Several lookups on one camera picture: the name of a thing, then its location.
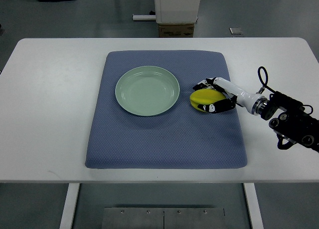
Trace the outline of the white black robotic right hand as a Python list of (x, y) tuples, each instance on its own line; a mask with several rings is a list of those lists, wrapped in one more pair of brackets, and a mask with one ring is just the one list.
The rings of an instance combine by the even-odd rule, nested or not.
[(217, 101), (210, 105), (200, 105), (199, 108), (204, 109), (207, 113), (217, 114), (230, 111), (237, 105), (246, 108), (246, 110), (252, 115), (261, 114), (265, 108), (268, 99), (260, 93), (248, 93), (245, 90), (239, 88), (232, 82), (221, 78), (207, 78), (202, 80), (193, 87), (193, 90), (199, 89), (214, 89), (221, 92), (226, 99)]

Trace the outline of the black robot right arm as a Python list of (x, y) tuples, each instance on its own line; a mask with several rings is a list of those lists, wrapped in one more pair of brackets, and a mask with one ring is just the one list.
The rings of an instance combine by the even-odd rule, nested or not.
[(268, 89), (271, 94), (258, 104), (255, 112), (269, 121), (278, 138), (278, 149), (287, 150), (300, 144), (318, 152), (319, 121), (311, 116), (313, 107), (270, 88), (267, 71), (262, 66), (258, 68), (258, 77), (262, 84), (259, 93)]

